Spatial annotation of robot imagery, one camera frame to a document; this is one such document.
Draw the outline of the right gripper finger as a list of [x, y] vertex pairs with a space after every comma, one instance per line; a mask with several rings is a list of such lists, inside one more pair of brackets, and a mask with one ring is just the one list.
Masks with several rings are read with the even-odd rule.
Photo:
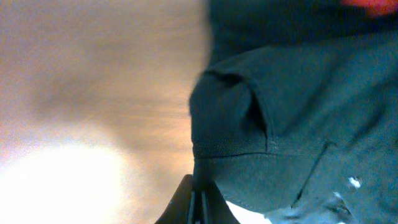
[[187, 174], [155, 224], [239, 224], [214, 182], [195, 185]]

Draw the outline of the black shorts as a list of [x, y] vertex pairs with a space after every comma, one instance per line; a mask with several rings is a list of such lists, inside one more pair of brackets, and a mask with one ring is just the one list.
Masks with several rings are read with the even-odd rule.
[[397, 222], [397, 12], [213, 0], [195, 185], [272, 223]]

